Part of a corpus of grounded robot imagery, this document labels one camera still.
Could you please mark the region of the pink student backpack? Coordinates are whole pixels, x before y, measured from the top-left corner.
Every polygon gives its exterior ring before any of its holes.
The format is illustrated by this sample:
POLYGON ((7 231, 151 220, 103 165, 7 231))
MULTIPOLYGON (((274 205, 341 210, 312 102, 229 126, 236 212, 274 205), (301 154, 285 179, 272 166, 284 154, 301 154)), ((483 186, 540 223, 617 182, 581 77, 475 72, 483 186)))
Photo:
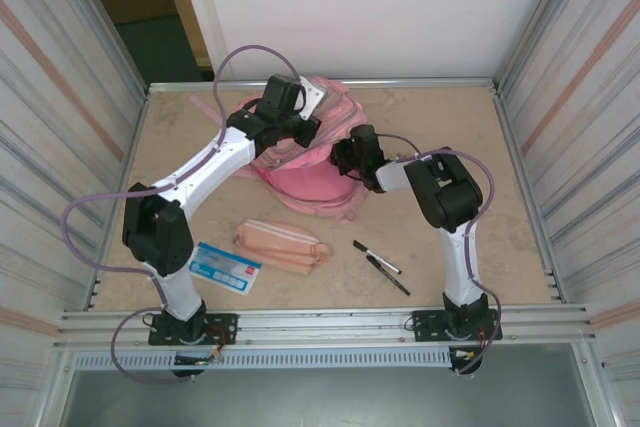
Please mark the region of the pink student backpack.
POLYGON ((330 162, 330 154, 353 128, 368 120, 359 99, 344 83, 320 76, 311 82, 323 88, 326 96, 313 112, 321 125, 309 147, 282 140, 234 175, 264 182, 293 210, 349 223, 356 219, 368 190, 362 182, 342 176, 330 162))

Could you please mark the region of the black marker with white label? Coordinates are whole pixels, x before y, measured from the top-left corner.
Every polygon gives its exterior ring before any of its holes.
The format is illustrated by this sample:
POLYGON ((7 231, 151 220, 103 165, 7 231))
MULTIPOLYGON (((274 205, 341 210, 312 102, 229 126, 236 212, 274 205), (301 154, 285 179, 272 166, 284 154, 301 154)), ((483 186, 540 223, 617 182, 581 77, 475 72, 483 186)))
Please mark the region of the black marker with white label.
POLYGON ((395 272, 396 274, 399 274, 399 275, 402 274, 402 270, 400 270, 399 268, 397 268, 396 266, 394 266, 393 264, 391 264, 390 262, 385 260, 383 257, 381 257, 378 254, 376 254, 374 251, 372 251, 371 249, 366 247, 364 244, 358 242, 357 240, 354 240, 352 244, 356 249, 360 250, 361 252, 364 252, 367 255, 372 256, 381 265, 389 268, 391 271, 395 272))

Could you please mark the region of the peach pencil case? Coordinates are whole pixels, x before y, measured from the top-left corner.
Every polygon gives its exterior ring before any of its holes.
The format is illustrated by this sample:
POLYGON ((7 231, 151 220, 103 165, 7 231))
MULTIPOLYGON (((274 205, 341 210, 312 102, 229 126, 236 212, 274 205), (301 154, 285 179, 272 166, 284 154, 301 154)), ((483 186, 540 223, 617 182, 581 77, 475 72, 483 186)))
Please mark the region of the peach pencil case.
POLYGON ((279 221, 246 219, 234 233, 233 246, 240 257, 299 275, 309 275, 332 257, 331 247, 310 231, 279 221))

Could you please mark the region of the thin black pen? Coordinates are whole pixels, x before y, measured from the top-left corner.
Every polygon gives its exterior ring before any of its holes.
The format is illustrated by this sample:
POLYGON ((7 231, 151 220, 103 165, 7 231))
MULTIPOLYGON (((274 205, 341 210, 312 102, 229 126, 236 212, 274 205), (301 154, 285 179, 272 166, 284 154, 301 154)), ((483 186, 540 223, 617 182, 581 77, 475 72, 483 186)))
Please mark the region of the thin black pen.
POLYGON ((409 292, 409 290, 406 287, 404 287, 396 278, 394 278, 376 258, 374 258, 371 255, 367 255, 366 259, 403 294, 405 294, 406 296, 411 296, 411 293, 409 292))

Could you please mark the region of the blue white card packet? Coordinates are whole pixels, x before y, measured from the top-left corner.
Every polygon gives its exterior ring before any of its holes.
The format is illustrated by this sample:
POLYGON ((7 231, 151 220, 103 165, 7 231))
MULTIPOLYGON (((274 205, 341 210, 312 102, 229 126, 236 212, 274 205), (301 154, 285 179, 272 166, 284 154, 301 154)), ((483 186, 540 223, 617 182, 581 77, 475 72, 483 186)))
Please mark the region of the blue white card packet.
POLYGON ((261 264, 200 242, 189 263, 192 276, 247 296, 261 264))

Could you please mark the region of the grey metal shelf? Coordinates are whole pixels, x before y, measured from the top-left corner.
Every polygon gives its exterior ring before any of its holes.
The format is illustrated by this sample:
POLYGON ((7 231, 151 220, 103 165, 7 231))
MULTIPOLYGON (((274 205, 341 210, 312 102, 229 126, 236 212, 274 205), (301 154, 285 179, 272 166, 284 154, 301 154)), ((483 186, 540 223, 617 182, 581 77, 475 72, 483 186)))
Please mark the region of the grey metal shelf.
POLYGON ((255 370, 138 385, 82 372, 62 427, 595 427, 575 381, 440 369, 255 370))

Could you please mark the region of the slim aluminium frame rail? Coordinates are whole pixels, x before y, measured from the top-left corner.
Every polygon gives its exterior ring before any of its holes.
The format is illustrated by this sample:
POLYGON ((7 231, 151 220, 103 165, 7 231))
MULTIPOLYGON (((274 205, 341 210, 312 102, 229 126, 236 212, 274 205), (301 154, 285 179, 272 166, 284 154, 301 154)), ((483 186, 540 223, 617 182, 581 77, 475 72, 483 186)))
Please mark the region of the slim aluminium frame rail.
MULTIPOLYGON (((490 88, 494 85, 491 78, 483 77, 441 77, 441 78, 398 78, 398 79, 341 79, 349 89, 384 88, 490 88)), ((265 81, 222 81, 219 91, 261 91, 265 81)), ((212 82, 166 82, 151 83, 149 93, 162 92, 209 92, 212 82)))

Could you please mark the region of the cream door frame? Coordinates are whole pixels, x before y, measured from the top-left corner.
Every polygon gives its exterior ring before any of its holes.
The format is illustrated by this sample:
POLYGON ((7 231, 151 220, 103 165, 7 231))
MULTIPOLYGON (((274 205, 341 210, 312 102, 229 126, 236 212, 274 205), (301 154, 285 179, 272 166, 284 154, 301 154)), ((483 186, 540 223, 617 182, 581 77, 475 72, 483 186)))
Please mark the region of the cream door frame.
POLYGON ((173 0, 203 81, 213 81, 214 73, 191 0, 173 0))

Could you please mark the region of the wide aluminium frame rail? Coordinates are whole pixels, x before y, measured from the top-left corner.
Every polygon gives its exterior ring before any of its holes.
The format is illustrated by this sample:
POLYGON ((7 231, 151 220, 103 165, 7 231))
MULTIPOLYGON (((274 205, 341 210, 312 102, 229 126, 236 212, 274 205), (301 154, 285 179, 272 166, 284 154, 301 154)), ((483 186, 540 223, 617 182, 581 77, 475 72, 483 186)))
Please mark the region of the wide aluminium frame rail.
MULTIPOLYGON (((412 307, 239 310, 235 348, 396 347, 413 344, 412 307)), ((56 350, 105 351, 124 312, 88 311, 62 317, 56 350)), ((571 304, 506 305, 496 346, 590 343, 595 330, 586 308, 571 304)))

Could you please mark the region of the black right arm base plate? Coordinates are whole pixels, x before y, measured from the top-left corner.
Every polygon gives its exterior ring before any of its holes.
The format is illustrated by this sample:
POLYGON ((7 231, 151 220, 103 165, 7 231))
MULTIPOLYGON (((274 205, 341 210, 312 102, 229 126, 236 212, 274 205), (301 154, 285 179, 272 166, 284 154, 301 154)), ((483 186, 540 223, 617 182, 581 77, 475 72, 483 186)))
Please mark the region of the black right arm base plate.
POLYGON ((462 319, 450 310, 419 310, 411 315, 417 342, 488 340, 496 328, 497 311, 489 309, 479 316, 462 319))

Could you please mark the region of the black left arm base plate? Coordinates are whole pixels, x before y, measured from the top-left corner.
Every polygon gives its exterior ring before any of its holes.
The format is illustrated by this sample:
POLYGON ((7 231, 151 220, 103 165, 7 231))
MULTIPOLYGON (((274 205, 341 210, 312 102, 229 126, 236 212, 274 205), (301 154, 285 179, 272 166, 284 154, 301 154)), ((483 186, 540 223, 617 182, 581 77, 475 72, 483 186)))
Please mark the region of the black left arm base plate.
POLYGON ((151 346, 225 346, 236 342, 236 314, 205 313, 180 321, 167 313, 146 316, 151 346))

